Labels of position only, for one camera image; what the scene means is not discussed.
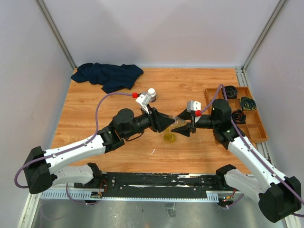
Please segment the yellow translucent pill organizer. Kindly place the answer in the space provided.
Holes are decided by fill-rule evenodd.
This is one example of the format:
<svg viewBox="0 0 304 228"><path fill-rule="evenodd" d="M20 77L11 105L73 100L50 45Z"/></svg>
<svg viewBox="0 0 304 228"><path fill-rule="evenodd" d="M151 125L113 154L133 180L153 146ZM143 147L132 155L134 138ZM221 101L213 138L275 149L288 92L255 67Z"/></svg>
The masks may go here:
<svg viewBox="0 0 304 228"><path fill-rule="evenodd" d="M171 131L171 126L169 126L165 131L164 131L164 141L166 142L175 142L176 141L176 135Z"/></svg>

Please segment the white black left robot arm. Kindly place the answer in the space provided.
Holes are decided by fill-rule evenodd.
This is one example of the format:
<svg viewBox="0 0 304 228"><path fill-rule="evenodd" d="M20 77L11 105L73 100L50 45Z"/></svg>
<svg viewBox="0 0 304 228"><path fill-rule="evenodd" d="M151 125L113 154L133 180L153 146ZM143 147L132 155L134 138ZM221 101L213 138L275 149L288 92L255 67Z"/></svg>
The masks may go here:
<svg viewBox="0 0 304 228"><path fill-rule="evenodd" d="M35 147L24 163L29 192L41 193L53 185L63 183L66 176L62 169L69 168L70 164L78 160L114 151L132 136L143 133L147 128L161 133L173 123L172 118L155 108L149 113L143 112L138 117L132 110L125 108L112 118L108 126L82 142L45 151L40 146Z"/></svg>

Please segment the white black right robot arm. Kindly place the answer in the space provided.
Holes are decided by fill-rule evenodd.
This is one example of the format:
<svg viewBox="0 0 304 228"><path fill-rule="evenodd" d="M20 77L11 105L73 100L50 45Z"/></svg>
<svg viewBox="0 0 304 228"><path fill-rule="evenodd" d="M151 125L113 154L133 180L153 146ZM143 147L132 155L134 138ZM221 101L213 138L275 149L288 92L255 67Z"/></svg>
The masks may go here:
<svg viewBox="0 0 304 228"><path fill-rule="evenodd" d="M206 115L200 109L200 102L189 101L187 108L178 115L187 123L173 131L189 137L198 128L212 129L216 141L237 156L253 174L251 178L236 167L226 165L216 171L216 186L220 190L232 187L241 191L257 203L262 214L273 223L289 215L296 216L304 204L300 181L295 176L287 177L259 153L233 122L227 100L215 99L210 105L211 114Z"/></svg>

